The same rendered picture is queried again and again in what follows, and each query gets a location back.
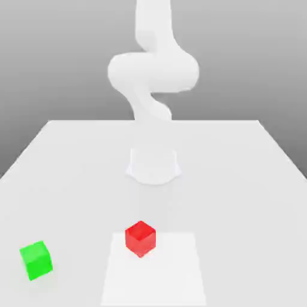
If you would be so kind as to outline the small red cube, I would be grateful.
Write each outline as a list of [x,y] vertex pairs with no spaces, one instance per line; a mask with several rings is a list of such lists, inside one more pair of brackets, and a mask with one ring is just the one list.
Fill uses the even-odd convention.
[[142,258],[156,247],[156,230],[143,221],[138,221],[125,230],[125,246]]

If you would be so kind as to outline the small green cube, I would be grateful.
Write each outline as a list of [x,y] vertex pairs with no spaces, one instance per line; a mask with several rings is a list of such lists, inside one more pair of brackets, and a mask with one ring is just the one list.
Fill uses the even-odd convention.
[[19,252],[30,281],[53,270],[50,252],[42,240],[21,248]]

